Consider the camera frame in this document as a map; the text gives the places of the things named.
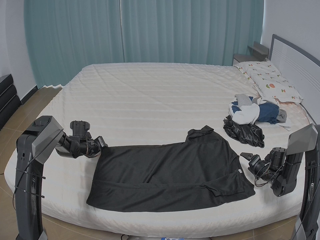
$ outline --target pillow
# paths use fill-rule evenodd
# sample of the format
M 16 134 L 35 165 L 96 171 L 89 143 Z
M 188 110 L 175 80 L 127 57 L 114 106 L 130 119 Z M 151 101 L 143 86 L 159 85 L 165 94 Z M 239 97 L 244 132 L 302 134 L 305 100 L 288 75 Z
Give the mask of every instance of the pillow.
M 284 77 L 271 61 L 246 61 L 235 64 L 250 82 L 253 83 L 261 97 L 276 98 L 281 102 L 302 101 L 302 96 Z

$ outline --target wall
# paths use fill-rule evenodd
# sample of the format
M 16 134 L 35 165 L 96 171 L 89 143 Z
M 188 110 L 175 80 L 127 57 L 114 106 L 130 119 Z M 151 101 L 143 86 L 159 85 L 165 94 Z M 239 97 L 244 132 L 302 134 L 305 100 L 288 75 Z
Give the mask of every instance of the wall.
M 320 59 L 320 0 L 264 1 L 261 44 L 277 34 Z
M 22 99 L 36 86 L 24 32 L 24 0 L 0 0 L 0 6 L 1 74 L 12 74 Z

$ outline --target bed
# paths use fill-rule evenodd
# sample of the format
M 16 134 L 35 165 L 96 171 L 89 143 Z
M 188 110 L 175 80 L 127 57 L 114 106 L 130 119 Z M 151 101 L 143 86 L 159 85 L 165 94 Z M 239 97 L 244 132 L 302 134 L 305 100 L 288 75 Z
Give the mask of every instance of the bed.
M 311 121 L 300 104 L 280 104 L 292 122 L 291 131 L 257 123 L 265 135 L 265 147 L 241 144 L 223 130 L 228 103 L 241 93 L 258 96 L 254 86 L 234 66 L 95 64 L 83 68 L 40 116 L 53 115 L 68 135 L 72 133 L 71 121 L 88 121 L 93 138 L 101 135 L 109 146 L 182 142 L 188 130 L 208 125 L 237 154 L 249 152 L 261 157 L 273 147 L 286 147 L 289 134 Z M 5 169 L 11 190 L 14 190 L 16 157 L 15 151 Z M 44 165 L 42 212 L 69 223 L 115 233 L 204 238 L 264 226 L 297 215 L 301 208 L 304 160 L 295 190 L 283 197 L 274 196 L 266 185 L 255 187 L 256 194 L 245 200 L 201 210 L 158 213 L 101 210 L 86 204 L 97 160 L 63 158 L 53 151 Z M 240 157 L 240 163 L 246 177 L 254 182 L 247 170 L 248 161 Z

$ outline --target curtain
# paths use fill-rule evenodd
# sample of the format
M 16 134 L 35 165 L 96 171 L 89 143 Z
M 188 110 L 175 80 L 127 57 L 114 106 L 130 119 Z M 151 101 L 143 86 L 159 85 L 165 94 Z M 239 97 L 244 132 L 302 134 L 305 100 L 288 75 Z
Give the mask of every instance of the curtain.
M 38 87 L 65 85 L 93 63 L 124 62 L 120 0 L 25 0 L 24 20 Z
M 260 42 L 264 0 L 121 0 L 126 62 L 232 65 Z

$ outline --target white bed sheet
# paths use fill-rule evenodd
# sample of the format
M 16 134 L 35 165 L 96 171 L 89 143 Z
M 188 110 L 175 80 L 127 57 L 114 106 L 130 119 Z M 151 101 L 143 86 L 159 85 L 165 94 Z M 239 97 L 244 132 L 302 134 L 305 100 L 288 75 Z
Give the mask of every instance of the white bed sheet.
M 291 132 L 309 124 L 300 105 L 282 104 L 292 130 L 258 123 L 265 134 L 265 148 L 241 144 L 228 137 L 223 119 L 235 94 L 257 96 L 254 86 L 234 66 L 179 63 L 96 64 L 82 69 L 40 115 L 53 115 L 71 135 L 73 120 L 88 121 L 95 138 L 109 146 L 154 145 L 183 142 L 188 130 L 209 125 L 240 154 L 262 158 L 273 147 L 286 147 Z M 202 210 L 176 212 L 107 211 L 88 206 L 98 158 L 60 157 L 55 151 L 44 165 L 42 212 L 87 228 L 145 237 L 203 238 L 250 230 L 298 214 L 304 187 L 304 159 L 295 190 L 274 196 L 270 185 L 255 187 L 245 200 Z M 16 151 L 10 158 L 5 179 L 14 190 Z M 240 157 L 247 178 L 248 162 Z

